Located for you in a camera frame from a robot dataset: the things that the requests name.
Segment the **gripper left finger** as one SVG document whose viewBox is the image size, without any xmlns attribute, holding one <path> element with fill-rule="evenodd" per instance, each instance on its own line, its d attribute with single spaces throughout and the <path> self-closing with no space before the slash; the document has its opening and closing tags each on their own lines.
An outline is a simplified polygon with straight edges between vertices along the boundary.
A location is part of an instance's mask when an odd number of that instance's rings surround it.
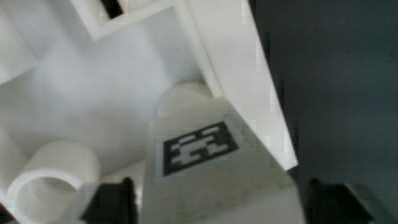
<svg viewBox="0 0 398 224">
<path fill-rule="evenodd" d="M 74 195 L 58 224 L 138 224 L 135 183 L 85 184 Z"/>
</svg>

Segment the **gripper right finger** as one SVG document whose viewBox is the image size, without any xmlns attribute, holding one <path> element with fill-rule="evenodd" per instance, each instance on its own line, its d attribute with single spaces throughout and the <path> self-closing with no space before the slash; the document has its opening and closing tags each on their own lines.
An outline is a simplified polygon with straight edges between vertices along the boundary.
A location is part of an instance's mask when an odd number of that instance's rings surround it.
<svg viewBox="0 0 398 224">
<path fill-rule="evenodd" d="M 350 183 L 309 181 L 304 212 L 307 224 L 398 224 L 368 188 Z"/>
</svg>

